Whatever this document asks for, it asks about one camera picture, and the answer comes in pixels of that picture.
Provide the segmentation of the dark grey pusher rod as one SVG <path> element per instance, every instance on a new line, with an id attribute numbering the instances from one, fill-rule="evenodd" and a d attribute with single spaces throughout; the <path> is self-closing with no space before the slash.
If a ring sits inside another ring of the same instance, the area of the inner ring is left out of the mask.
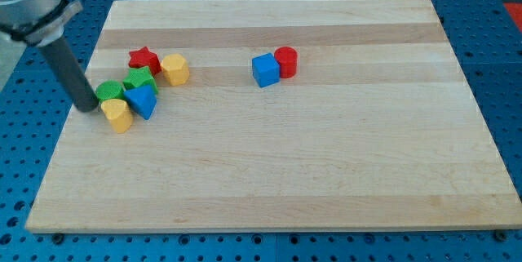
<path id="1" fill-rule="evenodd" d="M 98 107 L 99 100 L 64 37 L 38 50 L 78 111 L 88 113 Z"/>

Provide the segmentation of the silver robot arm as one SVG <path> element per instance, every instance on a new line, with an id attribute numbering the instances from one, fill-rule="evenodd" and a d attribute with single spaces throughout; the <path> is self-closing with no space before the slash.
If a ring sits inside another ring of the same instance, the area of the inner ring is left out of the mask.
<path id="1" fill-rule="evenodd" d="M 99 100 L 64 37 L 65 25 L 82 4 L 70 0 L 1 0 L 1 31 L 14 42 L 36 47 L 80 112 L 97 108 Z"/>

